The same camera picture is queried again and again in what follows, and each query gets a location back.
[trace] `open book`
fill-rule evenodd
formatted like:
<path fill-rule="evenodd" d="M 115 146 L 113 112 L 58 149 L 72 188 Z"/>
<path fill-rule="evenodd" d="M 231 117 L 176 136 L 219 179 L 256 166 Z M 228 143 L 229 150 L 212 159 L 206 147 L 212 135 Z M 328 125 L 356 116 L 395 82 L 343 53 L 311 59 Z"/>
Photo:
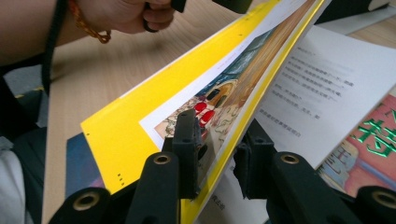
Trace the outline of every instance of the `open book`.
<path fill-rule="evenodd" d="M 328 4 L 269 0 L 208 38 L 81 124 L 111 193 L 134 183 L 146 158 L 171 137 L 177 115 L 195 108 L 207 151 L 199 160 L 192 223 L 219 182 L 261 98 L 296 42 Z"/>
<path fill-rule="evenodd" d="M 396 190 L 395 59 L 396 49 L 314 26 L 285 61 L 255 118 L 277 151 L 300 154 L 335 189 L 352 197 L 363 186 Z M 265 200 L 243 199 L 233 168 L 232 161 L 200 223 L 268 219 Z"/>

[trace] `book page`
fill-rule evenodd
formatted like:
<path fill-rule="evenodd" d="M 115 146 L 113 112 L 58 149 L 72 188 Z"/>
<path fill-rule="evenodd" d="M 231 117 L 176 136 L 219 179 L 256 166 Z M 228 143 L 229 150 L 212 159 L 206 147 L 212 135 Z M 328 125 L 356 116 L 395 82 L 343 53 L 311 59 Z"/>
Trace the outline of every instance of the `book page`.
<path fill-rule="evenodd" d="M 352 197 L 364 186 L 396 190 L 395 111 L 394 88 L 319 166 L 329 186 Z"/>
<path fill-rule="evenodd" d="M 255 118 L 317 168 L 396 83 L 396 49 L 312 27 L 277 73 Z M 265 223 L 265 200 L 243 199 L 231 162 L 197 223 Z"/>

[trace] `white paper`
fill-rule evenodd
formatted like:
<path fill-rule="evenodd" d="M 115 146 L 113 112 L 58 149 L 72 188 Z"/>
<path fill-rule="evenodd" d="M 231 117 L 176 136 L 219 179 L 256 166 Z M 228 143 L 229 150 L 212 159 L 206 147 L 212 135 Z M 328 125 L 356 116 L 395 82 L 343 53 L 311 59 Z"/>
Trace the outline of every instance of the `white paper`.
<path fill-rule="evenodd" d="M 396 84 L 396 49 L 313 26 L 265 93 L 256 119 L 277 151 L 317 168 Z M 264 223 L 265 200 L 243 200 L 226 170 L 197 223 Z"/>

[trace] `yellow book cover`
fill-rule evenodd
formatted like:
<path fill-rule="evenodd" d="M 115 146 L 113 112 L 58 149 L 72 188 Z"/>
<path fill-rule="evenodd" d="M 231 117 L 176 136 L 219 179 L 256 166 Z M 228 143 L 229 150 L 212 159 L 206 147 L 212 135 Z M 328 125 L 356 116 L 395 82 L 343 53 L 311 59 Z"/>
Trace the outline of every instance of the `yellow book cover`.
<path fill-rule="evenodd" d="M 183 200 L 181 223 L 205 206 L 276 72 L 326 0 L 269 0 L 81 123 L 106 188 L 139 179 L 146 158 L 194 108 L 207 151 L 200 192 Z"/>

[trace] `red object in illustration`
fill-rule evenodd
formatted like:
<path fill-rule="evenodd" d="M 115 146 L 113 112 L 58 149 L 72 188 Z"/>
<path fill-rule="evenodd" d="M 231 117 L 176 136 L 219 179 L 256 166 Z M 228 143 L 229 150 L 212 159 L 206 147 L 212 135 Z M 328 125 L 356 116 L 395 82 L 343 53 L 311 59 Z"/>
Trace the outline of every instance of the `red object in illustration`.
<path fill-rule="evenodd" d="M 205 125 L 215 116 L 215 111 L 209 110 L 206 113 L 204 113 L 201 118 L 199 119 L 199 126 L 201 128 L 204 128 Z"/>
<path fill-rule="evenodd" d="M 207 107 L 207 104 L 204 102 L 200 102 L 198 104 L 195 105 L 194 109 L 195 109 L 195 114 L 199 115 L 201 114 L 202 111 L 204 111 Z"/>

